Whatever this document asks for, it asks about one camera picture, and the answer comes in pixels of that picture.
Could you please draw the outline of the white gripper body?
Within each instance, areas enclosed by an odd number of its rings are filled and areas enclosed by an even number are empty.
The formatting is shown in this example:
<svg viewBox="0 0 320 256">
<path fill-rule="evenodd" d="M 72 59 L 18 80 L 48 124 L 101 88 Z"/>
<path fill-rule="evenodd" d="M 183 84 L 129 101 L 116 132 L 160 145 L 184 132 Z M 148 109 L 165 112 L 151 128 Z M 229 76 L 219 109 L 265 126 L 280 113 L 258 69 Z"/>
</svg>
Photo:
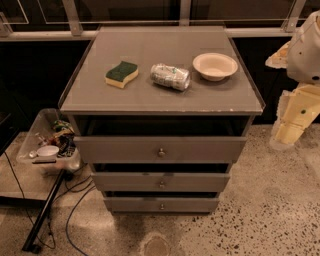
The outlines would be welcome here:
<svg viewBox="0 0 320 256">
<path fill-rule="evenodd" d="M 275 150 L 291 148 L 319 114 L 319 85 L 299 83 L 292 92 L 284 90 L 279 98 L 270 146 Z"/>
</svg>

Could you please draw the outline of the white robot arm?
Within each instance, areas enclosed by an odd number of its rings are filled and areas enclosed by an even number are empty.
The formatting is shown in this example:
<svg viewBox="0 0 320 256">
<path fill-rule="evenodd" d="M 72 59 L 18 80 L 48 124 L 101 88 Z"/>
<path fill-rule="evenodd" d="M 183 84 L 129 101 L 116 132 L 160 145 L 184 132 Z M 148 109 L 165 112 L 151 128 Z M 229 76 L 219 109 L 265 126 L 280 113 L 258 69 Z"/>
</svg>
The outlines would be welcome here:
<svg viewBox="0 0 320 256">
<path fill-rule="evenodd" d="M 270 145 L 289 149 L 320 114 L 320 10 L 311 13 L 265 65 L 284 68 L 298 82 L 292 92 L 282 92 L 271 131 Z"/>
</svg>

